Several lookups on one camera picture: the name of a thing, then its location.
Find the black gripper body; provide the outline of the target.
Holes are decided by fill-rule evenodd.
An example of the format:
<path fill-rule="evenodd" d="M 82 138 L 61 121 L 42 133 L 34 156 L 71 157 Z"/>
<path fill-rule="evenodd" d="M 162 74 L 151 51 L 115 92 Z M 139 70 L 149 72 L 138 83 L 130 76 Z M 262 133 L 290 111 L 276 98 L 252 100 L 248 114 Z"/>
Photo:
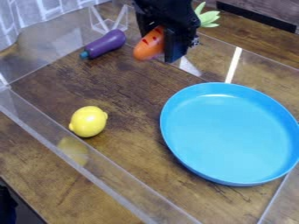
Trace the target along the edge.
<path fill-rule="evenodd" d="M 202 21 L 193 9 L 193 0 L 134 0 L 135 13 L 154 15 L 166 29 L 182 31 L 189 37 L 190 46 L 197 39 Z"/>

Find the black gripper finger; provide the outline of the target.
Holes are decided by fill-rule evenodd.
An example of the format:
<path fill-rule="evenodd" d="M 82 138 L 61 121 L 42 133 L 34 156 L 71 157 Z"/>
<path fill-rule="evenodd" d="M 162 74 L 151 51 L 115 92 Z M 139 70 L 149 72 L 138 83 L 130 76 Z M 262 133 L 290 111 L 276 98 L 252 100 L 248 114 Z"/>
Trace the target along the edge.
<path fill-rule="evenodd" d="M 182 56 L 186 55 L 190 40 L 182 31 L 177 31 L 171 28 L 166 28 L 163 31 L 165 35 L 165 62 L 174 63 Z"/>
<path fill-rule="evenodd" d="M 137 13 L 135 16 L 141 35 L 145 36 L 159 25 L 157 17 L 142 13 Z"/>

